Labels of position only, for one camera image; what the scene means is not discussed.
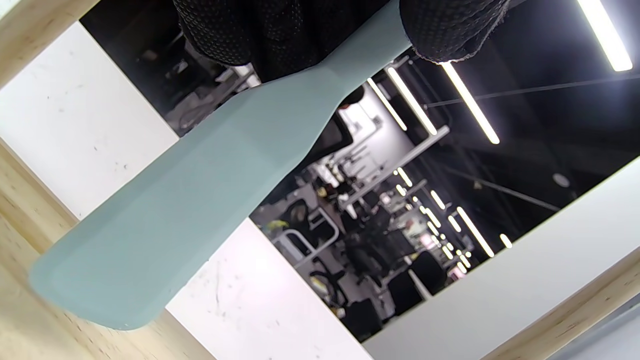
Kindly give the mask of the person's left hand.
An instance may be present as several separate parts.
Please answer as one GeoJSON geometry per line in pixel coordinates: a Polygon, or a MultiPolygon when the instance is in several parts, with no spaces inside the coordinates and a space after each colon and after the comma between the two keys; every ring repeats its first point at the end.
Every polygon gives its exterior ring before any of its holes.
{"type": "MultiPolygon", "coordinates": [[[[176,0],[194,50],[226,66],[251,64],[262,82],[320,63],[385,0],[176,0]]],[[[432,63],[473,57],[510,7],[508,0],[401,0],[414,51],[432,63]]]]}

